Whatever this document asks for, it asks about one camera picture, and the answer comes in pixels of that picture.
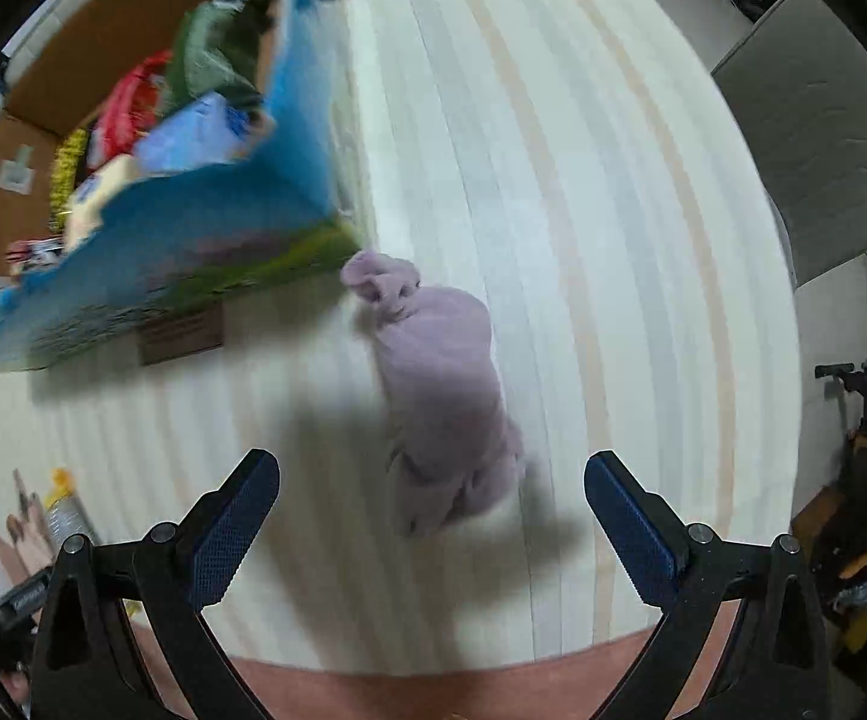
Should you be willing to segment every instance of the orange stripe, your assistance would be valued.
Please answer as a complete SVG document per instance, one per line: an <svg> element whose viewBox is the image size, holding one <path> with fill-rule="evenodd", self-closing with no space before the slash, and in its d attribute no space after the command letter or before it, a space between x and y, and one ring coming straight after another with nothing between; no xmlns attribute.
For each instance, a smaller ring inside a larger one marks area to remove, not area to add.
<svg viewBox="0 0 867 720"><path fill-rule="evenodd" d="M579 362L580 385L583 389L587 421L587 442L591 452L611 446L610 425L607 415L607 395L603 385L603 362L593 306L590 304L590 285L580 260L579 246L571 225L566 196L560 183L560 175L550 152L540 117L530 99L526 83L520 75L517 63L510 53L489 8L483 0L466 0L470 13L483 33L484 40L493 57L497 76L504 85L520 126L533 172L537 177L540 192L547 201L547 223L553 252L557 257L560 282L566 295L569 319L574 332L577 362ZM610 621L613 606L614 575L617 558L599 522L595 524L596 581L593 587L593 641L610 638Z"/></svg>
<svg viewBox="0 0 867 720"><path fill-rule="evenodd" d="M630 90L640 103L644 117L653 130L657 145L667 164L673 188L683 209L686 229L689 231L691 245L694 247L697 270L703 287L710 321L710 338L713 341L713 362L716 366L716 400L718 401L719 464L716 474L716 514L713 526L721 536L726 536L733 518L734 480L736 480L736 458L734 446L737 438L737 408L734 387L733 361L730 359L730 336L727 328L726 308L723 292L716 277L716 264L713 249L703 225L703 217L696 199L694 187L686 174L683 158L676 148L673 133L660 111L656 100L643 80L643 75L630 58L626 48L614 31L607 25L592 0L576 0L593 28L600 34L607 50L614 55L617 66L622 71Z"/></svg>

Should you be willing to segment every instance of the pink cloth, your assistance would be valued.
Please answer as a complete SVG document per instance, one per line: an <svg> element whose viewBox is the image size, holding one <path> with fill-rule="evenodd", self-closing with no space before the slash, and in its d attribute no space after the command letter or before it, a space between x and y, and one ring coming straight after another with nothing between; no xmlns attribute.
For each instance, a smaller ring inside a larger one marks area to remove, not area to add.
<svg viewBox="0 0 867 720"><path fill-rule="evenodd" d="M520 430L490 359L490 315L449 287L421 287L412 263L360 251L340 274L372 308L377 364L397 440L398 527L432 533L486 511L523 477Z"/></svg>

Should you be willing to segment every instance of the striped tablecloth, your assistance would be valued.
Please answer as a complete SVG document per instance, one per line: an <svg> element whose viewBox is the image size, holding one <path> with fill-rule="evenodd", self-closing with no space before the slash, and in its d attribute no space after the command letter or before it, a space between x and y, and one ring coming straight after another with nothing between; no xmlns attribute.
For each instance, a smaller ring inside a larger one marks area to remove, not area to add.
<svg viewBox="0 0 867 720"><path fill-rule="evenodd" d="M426 541L388 524L388 426L336 278L228 302L219 350L132 338L0 376L9 471L69 466L109 541L181 517L252 446L283 491L219 607L233 654L442 673L576 652L655 620L584 499L612 448L687 522L785 530L800 373L753 161L653 0L350 0L364 211L386 253L490 308L531 471Z"/></svg>

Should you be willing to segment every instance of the cardboard box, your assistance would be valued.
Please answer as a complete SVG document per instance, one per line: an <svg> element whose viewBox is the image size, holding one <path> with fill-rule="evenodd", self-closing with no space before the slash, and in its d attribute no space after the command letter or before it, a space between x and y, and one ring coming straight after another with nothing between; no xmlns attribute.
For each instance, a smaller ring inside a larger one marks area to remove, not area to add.
<svg viewBox="0 0 867 720"><path fill-rule="evenodd" d="M49 172L57 144L123 74L170 46L182 15L200 1L91 0L17 81L0 116L0 170L19 154L33 175L29 194L0 188L0 275L6 275L4 254L11 242L49 234ZM29 148L21 151L22 146ZM28 176L23 168L8 166L5 177ZM26 189L16 182L13 187Z"/></svg>

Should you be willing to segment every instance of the blue package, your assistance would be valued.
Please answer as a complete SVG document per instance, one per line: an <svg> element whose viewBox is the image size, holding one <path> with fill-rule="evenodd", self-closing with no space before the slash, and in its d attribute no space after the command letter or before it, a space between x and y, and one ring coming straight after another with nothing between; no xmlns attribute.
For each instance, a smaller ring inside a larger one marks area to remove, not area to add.
<svg viewBox="0 0 867 720"><path fill-rule="evenodd" d="M209 92L140 139L134 157L147 175L196 170L233 161L249 130L246 113L231 107L218 92Z"/></svg>

